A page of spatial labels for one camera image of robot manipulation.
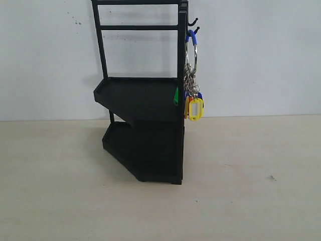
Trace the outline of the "black two-tier shelf rack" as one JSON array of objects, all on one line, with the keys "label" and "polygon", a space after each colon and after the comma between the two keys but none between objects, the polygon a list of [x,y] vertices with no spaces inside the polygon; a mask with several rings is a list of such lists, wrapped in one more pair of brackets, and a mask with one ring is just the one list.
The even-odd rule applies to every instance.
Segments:
[{"label": "black two-tier shelf rack", "polygon": [[[141,182],[183,181],[185,37],[192,29],[188,1],[92,1],[103,78],[94,99],[109,111],[104,149]],[[104,25],[100,6],[177,5],[175,25]],[[103,31],[176,31],[176,77],[109,76]]]}]

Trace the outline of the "key ring with coloured tags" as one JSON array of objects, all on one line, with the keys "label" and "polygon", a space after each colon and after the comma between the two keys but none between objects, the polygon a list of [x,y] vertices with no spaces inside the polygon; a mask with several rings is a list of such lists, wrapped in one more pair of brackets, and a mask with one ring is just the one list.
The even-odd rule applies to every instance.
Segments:
[{"label": "key ring with coloured tags", "polygon": [[[200,87],[196,82],[198,49],[196,30],[188,30],[185,37],[185,61],[183,79],[183,99],[184,99],[184,119],[192,122],[198,121],[204,114],[204,100],[200,92]],[[192,39],[194,65],[189,62],[188,43]]]}]

